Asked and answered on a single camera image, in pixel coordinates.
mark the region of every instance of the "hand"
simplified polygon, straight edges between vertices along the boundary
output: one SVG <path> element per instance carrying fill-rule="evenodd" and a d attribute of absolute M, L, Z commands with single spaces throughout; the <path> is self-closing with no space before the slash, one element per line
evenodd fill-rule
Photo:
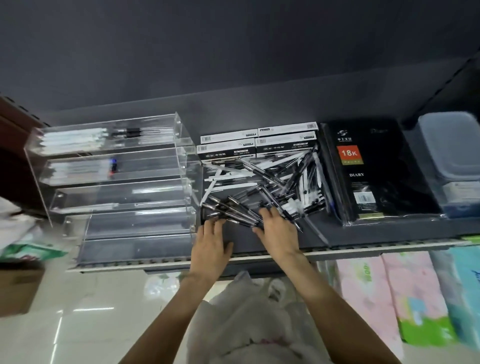
<path fill-rule="evenodd" d="M 295 226 L 280 216 L 272 207 L 270 211 L 261 208 L 259 211 L 264 220 L 264 230 L 253 228 L 253 232 L 262 241 L 273 260 L 282 267 L 290 258 L 303 255 L 299 249 L 299 238 Z"/>
<path fill-rule="evenodd" d="M 192 247 L 191 276 L 213 286 L 223 273 L 232 256 L 233 243 L 223 248 L 222 226 L 225 220 L 207 220 L 198 228 L 197 239 Z"/>

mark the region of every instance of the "left hand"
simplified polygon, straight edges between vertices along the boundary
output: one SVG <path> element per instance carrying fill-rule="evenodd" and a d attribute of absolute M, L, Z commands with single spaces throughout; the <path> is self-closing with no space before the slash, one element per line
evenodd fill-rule
<path fill-rule="evenodd" d="M 233 243 L 223 247 L 222 226 L 225 220 L 207 220 L 198 228 L 197 239 L 192 248 L 189 275 L 213 286 L 232 256 Z"/>

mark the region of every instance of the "container lid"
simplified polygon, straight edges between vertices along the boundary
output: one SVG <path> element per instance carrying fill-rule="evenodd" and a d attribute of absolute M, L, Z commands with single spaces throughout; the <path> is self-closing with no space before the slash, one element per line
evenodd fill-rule
<path fill-rule="evenodd" d="M 480 180 L 480 124 L 464 111 L 419 117 L 420 130 L 438 173 L 448 181 Z"/>

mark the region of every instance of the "white tile floor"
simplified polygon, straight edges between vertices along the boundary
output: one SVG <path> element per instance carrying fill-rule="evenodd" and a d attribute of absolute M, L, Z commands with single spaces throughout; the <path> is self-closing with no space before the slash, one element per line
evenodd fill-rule
<path fill-rule="evenodd" d="M 117 363 L 167 300 L 144 294 L 143 271 L 66 273 L 70 258 L 47 264 L 28 314 L 0 318 L 0 362 L 8 364 Z M 228 282 L 218 282 L 207 299 Z M 442 349 L 405 346 L 405 364 L 480 363 L 462 345 Z M 185 340 L 176 364 L 185 363 Z"/>

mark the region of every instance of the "barcode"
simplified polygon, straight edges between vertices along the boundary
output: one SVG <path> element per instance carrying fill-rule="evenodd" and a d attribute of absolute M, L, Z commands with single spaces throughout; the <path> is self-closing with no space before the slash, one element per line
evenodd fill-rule
<path fill-rule="evenodd" d="M 371 191 L 354 192 L 353 194 L 355 195 L 355 201 L 359 205 L 361 205 L 361 204 L 374 204 L 376 202 L 375 197 L 373 196 L 373 193 Z"/>

